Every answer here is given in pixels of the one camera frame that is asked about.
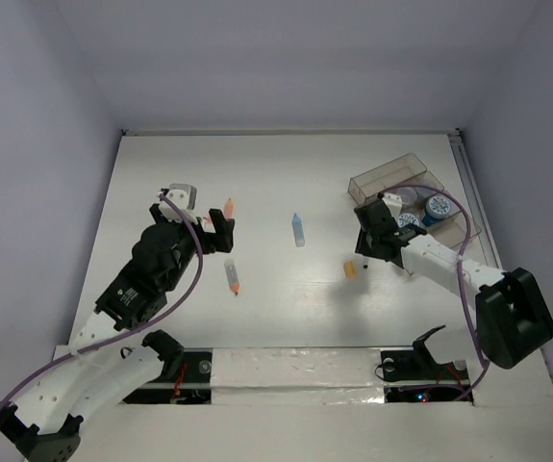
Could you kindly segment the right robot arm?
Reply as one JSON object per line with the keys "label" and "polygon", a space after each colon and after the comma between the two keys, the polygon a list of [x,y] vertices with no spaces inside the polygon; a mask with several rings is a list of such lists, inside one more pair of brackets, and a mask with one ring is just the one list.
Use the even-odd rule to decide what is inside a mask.
{"label": "right robot arm", "polygon": [[475,314],[473,338],[485,358],[510,370],[553,339],[553,318],[528,270],[491,268],[464,258],[414,224],[400,227],[397,202],[383,195],[354,209],[361,226],[355,252],[423,276]]}

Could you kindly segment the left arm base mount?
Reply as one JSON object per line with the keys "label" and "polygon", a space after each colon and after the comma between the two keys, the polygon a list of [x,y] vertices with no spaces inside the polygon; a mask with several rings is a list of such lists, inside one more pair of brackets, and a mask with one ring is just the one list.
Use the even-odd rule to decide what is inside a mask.
{"label": "left arm base mount", "polygon": [[213,351],[191,349],[184,353],[180,370],[141,385],[122,400],[124,404],[203,405],[212,403]]}

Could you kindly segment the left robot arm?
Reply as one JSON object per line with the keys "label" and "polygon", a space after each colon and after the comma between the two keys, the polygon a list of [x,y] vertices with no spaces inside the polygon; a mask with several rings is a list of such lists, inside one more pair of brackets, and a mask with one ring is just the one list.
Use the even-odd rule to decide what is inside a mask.
{"label": "left robot arm", "polygon": [[132,249],[131,260],[99,296],[66,355],[33,372],[0,401],[0,432],[28,461],[66,461],[79,447],[95,413],[117,405],[154,380],[186,372],[184,349],[155,323],[193,259],[229,253],[235,221],[209,211],[213,231],[168,199],[150,208],[154,224]]}

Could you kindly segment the clear paperclip jar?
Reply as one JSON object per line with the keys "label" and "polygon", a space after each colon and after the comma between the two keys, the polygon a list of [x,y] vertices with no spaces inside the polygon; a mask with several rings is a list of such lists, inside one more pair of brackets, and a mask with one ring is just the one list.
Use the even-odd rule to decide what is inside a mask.
{"label": "clear paperclip jar", "polygon": [[422,199],[426,199],[440,192],[440,189],[429,180],[421,181],[415,189],[417,196]]}
{"label": "clear paperclip jar", "polygon": [[404,207],[412,207],[417,201],[417,193],[414,188],[399,188],[396,193],[400,196]]}

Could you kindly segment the yellow highlighter cap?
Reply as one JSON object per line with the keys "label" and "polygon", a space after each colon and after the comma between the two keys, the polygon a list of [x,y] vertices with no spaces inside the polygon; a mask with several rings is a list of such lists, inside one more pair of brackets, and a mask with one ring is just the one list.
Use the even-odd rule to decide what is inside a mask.
{"label": "yellow highlighter cap", "polygon": [[343,265],[344,274],[347,278],[354,278],[356,276],[355,265],[352,261],[347,261]]}

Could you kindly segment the blue paint jar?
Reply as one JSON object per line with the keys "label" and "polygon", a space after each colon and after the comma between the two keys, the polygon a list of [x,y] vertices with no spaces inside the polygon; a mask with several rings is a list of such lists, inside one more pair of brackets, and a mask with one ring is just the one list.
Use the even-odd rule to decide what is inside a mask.
{"label": "blue paint jar", "polygon": [[433,226],[449,218],[452,212],[452,202],[443,194],[430,196],[424,205],[421,222],[424,226]]}
{"label": "blue paint jar", "polygon": [[416,228],[421,227],[421,222],[415,214],[412,213],[402,213],[397,218],[397,224],[400,228],[404,228],[407,226],[413,226]]}

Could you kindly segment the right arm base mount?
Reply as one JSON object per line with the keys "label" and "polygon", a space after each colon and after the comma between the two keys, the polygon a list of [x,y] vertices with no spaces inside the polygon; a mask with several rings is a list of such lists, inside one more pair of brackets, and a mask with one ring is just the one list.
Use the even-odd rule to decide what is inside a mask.
{"label": "right arm base mount", "polygon": [[439,363],[426,342],[443,330],[434,327],[417,337],[410,346],[398,346],[381,351],[375,366],[375,376],[384,383],[386,403],[428,403],[456,400],[473,401],[466,362]]}

